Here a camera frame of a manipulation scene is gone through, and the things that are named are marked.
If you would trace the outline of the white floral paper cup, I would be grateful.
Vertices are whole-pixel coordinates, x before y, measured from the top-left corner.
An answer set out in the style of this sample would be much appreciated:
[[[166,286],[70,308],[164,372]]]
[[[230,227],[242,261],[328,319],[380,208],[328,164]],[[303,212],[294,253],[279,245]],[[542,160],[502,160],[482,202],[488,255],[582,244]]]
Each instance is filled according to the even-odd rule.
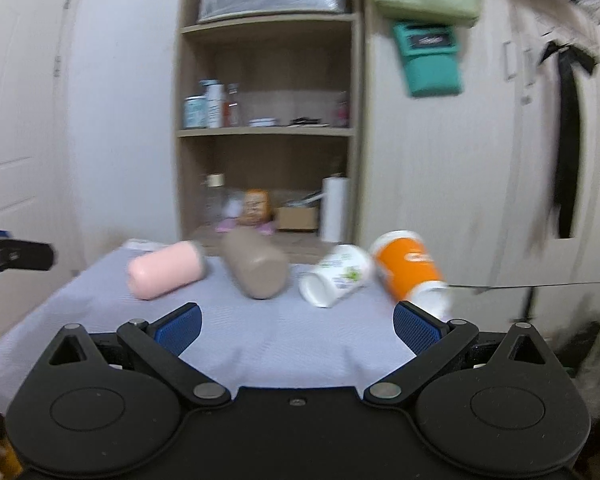
[[[300,295],[317,308],[332,308],[372,279],[373,259],[355,245],[337,245],[309,271],[300,275]]]

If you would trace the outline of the teal wall pouch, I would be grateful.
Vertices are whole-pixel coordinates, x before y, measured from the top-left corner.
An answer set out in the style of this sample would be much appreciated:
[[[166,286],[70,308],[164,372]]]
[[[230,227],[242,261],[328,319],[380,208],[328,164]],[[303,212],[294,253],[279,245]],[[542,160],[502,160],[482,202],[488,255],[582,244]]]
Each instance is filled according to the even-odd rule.
[[[458,96],[464,90],[454,30],[441,24],[394,22],[407,90],[412,98]]]

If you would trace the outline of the wooden shelf unit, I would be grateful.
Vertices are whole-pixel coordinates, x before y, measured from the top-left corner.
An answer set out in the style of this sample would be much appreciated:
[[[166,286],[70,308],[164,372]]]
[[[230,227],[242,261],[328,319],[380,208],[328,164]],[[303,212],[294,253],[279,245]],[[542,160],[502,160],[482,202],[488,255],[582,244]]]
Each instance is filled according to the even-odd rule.
[[[362,139],[363,0],[342,13],[281,13],[198,21],[200,0],[181,0],[174,68],[178,215],[186,238],[212,254],[219,235],[204,222],[204,178],[262,188],[274,206],[316,191],[327,177],[355,180]],[[184,129],[183,102],[200,82],[239,84],[240,126]],[[334,126],[348,92],[348,128]]]

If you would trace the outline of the small cardboard box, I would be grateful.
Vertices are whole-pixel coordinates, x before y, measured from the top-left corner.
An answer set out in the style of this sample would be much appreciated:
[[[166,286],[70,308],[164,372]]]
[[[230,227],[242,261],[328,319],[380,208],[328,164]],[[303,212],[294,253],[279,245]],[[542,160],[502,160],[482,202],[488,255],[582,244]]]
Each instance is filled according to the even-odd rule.
[[[276,228],[279,231],[313,232],[318,228],[318,209],[316,207],[289,207],[276,209]]]

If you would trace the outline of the teal labelled jar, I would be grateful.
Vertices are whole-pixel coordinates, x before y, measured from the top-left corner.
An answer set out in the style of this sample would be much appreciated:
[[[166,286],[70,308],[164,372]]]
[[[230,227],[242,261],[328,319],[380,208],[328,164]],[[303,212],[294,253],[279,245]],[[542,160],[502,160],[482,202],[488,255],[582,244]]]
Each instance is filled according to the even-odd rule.
[[[207,122],[207,98],[205,96],[188,96],[183,102],[183,128],[206,128]]]

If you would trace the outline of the orange and white cup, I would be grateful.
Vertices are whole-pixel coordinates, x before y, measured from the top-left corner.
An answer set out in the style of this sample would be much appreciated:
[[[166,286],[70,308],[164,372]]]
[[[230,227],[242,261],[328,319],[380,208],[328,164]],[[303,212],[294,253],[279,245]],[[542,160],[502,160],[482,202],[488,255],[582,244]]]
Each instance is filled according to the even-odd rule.
[[[449,285],[417,233],[399,230],[382,234],[370,245],[370,254],[394,300],[408,301],[442,321],[450,318]]]

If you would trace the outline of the orange patterned small box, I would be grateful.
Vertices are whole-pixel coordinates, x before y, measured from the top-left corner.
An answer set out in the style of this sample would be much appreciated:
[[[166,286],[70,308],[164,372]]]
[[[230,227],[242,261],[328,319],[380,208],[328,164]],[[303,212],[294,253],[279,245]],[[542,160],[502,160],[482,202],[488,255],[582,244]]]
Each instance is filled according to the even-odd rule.
[[[253,188],[245,192],[238,226],[260,226],[271,218],[270,196],[267,190]]]

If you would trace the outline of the black hanging ribbon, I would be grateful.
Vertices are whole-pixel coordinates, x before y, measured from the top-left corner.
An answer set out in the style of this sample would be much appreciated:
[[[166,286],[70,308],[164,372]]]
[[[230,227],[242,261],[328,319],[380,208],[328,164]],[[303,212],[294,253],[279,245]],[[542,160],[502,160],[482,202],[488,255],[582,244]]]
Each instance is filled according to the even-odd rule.
[[[556,56],[559,88],[559,117],[552,211],[557,217],[559,238],[573,237],[582,150],[582,116],[580,90],[574,68],[579,66],[592,76],[598,58],[575,44],[560,44],[550,40],[539,65]]]

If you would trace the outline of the white door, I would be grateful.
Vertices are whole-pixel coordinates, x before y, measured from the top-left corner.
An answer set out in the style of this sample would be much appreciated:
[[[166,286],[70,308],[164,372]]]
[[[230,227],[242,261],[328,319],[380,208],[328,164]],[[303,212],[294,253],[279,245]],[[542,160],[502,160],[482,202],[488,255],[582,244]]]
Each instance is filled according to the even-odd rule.
[[[0,230],[51,244],[48,272],[0,273],[0,338],[85,266],[66,133],[72,0],[0,0]]]

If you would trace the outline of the white paper towel roll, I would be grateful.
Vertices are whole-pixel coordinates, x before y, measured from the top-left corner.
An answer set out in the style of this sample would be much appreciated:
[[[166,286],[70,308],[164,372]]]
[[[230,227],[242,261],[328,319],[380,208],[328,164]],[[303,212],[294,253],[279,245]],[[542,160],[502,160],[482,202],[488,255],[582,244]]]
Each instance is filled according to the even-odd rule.
[[[320,237],[325,243],[341,243],[346,236],[349,179],[328,177],[323,180]]]

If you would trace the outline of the pink cup with grey lid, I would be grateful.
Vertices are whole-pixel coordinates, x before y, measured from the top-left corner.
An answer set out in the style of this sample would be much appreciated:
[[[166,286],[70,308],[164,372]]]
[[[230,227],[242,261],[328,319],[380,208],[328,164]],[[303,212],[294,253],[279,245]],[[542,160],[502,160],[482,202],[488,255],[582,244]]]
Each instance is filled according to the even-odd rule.
[[[198,282],[208,273],[207,257],[186,240],[134,258],[128,265],[128,286],[139,300],[154,300]]]

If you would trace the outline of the white pump bottle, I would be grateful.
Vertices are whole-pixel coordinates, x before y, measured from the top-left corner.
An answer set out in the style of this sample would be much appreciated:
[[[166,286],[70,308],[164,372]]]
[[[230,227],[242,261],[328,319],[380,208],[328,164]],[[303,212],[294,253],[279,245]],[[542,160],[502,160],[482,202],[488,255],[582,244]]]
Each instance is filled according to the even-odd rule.
[[[207,102],[207,127],[221,128],[223,125],[224,86],[215,79],[200,82]]]

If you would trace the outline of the clear bottle with beige cap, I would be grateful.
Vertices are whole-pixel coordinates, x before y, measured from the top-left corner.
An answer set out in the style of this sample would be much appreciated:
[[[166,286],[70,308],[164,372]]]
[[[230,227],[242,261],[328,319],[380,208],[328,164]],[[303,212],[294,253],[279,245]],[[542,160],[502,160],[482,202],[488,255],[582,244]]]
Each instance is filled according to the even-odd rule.
[[[225,176],[208,174],[204,180],[204,222],[215,226],[224,218]]]

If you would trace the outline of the red small bottle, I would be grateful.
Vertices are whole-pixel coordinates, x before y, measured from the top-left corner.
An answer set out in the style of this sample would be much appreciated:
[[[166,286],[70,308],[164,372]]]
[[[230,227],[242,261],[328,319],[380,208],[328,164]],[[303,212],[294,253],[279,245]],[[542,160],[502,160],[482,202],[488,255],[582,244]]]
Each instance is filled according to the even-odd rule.
[[[238,91],[239,84],[228,84],[226,86],[224,126],[228,128],[236,128],[240,126]]]

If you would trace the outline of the pink cloth on shelf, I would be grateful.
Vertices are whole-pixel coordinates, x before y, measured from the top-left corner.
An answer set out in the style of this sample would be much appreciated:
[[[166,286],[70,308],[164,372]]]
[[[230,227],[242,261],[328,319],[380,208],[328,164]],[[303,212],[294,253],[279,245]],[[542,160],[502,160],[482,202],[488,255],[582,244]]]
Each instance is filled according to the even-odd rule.
[[[239,227],[240,227],[240,224],[237,222],[236,218],[226,218],[226,219],[222,220],[221,222],[219,222],[214,227],[214,230],[217,233],[224,234],[224,233],[233,231],[234,229],[239,228]],[[269,222],[260,223],[260,224],[257,224],[256,226],[252,226],[252,228],[256,229],[259,233],[261,233],[265,236],[271,236],[275,232],[275,222],[269,221]]]

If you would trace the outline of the pink small bottle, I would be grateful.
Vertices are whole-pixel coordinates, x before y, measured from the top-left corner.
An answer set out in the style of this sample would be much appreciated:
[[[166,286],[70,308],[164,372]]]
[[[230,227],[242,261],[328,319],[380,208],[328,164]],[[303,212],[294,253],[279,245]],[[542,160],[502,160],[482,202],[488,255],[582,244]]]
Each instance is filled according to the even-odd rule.
[[[348,92],[340,92],[336,99],[334,111],[334,126],[336,128],[348,128],[350,122],[350,105]]]

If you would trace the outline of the white quilted table cloth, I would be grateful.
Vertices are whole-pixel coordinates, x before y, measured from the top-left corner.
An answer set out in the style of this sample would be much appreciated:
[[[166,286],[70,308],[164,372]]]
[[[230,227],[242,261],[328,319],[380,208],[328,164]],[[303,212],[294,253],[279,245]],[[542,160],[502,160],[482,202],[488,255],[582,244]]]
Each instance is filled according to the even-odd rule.
[[[126,267],[136,255],[126,247],[110,252],[0,339],[0,412],[61,327],[80,323],[90,333],[109,333],[131,318],[155,321],[189,301],[201,308],[202,329],[181,358],[231,392],[364,390],[413,359],[394,332],[394,303],[378,282],[331,309],[312,307],[296,284],[271,300],[252,300],[235,286],[221,259],[209,258],[204,280],[140,301],[126,284]]]

